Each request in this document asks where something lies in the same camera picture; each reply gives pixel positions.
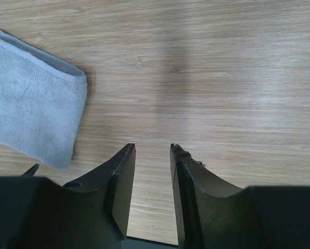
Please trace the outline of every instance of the wooden surface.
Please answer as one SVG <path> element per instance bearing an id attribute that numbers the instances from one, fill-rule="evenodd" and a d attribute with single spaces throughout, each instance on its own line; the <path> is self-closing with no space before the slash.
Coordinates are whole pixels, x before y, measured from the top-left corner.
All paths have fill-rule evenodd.
<path id="1" fill-rule="evenodd" d="M 88 76 L 71 169 L 38 175 L 136 144 L 130 236 L 177 243 L 170 143 L 241 187 L 310 184 L 309 0 L 0 0 L 0 28 Z M 35 162 L 0 145 L 0 175 Z"/>

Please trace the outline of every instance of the towel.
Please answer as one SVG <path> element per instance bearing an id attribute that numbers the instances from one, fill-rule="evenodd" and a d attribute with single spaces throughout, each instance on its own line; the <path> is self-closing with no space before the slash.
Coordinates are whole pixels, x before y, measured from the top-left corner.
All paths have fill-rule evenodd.
<path id="1" fill-rule="evenodd" d="M 83 71 L 0 30 L 0 143 L 68 169 L 86 101 Z"/>

